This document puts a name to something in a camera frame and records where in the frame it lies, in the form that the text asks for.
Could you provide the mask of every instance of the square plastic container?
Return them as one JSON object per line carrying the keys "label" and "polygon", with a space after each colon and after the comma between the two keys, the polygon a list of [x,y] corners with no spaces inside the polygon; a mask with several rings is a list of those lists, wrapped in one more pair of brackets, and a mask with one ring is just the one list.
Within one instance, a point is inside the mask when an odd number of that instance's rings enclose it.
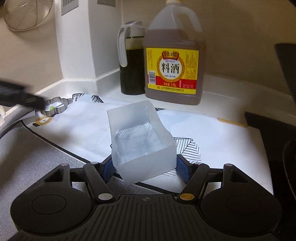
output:
{"label": "square plastic container", "polygon": [[150,101],[107,111],[113,165],[127,185],[176,167],[176,142]]}

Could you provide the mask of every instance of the white handle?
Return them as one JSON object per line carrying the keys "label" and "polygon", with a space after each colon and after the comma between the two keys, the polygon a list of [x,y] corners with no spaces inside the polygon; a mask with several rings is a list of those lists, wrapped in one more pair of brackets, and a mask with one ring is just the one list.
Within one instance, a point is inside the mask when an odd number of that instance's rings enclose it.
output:
{"label": "white handle", "polygon": [[184,6],[178,6],[178,7],[173,8],[173,17],[174,17],[174,20],[175,20],[178,28],[184,29],[180,19],[178,18],[178,14],[187,15],[193,25],[194,30],[196,32],[202,32],[202,27],[200,25],[200,21],[194,11],[192,11],[191,9],[184,7]]}
{"label": "white handle", "polygon": [[119,64],[122,67],[127,67],[128,59],[126,56],[126,37],[129,34],[131,27],[125,26],[119,30],[117,38],[117,48],[118,48],[118,57]]}

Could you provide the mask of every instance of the bottle label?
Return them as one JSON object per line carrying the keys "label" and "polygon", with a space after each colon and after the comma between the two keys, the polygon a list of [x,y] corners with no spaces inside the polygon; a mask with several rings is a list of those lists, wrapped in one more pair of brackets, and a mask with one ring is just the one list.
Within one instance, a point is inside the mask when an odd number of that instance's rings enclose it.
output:
{"label": "bottle label", "polygon": [[196,94],[198,51],[146,48],[148,88]]}

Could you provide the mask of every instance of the plastic jug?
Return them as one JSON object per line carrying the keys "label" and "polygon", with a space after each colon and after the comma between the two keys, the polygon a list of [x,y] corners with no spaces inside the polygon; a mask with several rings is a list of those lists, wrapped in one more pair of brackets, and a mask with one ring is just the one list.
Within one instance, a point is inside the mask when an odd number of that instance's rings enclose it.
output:
{"label": "plastic jug", "polygon": [[[145,93],[152,99],[199,104],[205,68],[206,44],[196,14],[181,0],[167,6],[151,22],[144,38]],[[187,15],[196,32],[189,40],[181,21]]]}
{"label": "plastic jug", "polygon": [[120,89],[126,95],[145,93],[144,35],[145,29],[141,21],[121,25],[118,33]]}

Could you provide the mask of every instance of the wire mesh strainer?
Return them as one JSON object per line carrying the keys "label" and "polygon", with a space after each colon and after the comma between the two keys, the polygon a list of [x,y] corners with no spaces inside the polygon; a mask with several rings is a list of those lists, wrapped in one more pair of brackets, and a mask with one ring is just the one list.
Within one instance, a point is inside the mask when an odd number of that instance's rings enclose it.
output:
{"label": "wire mesh strainer", "polygon": [[27,30],[45,19],[52,4],[53,0],[6,0],[4,20],[14,30]]}

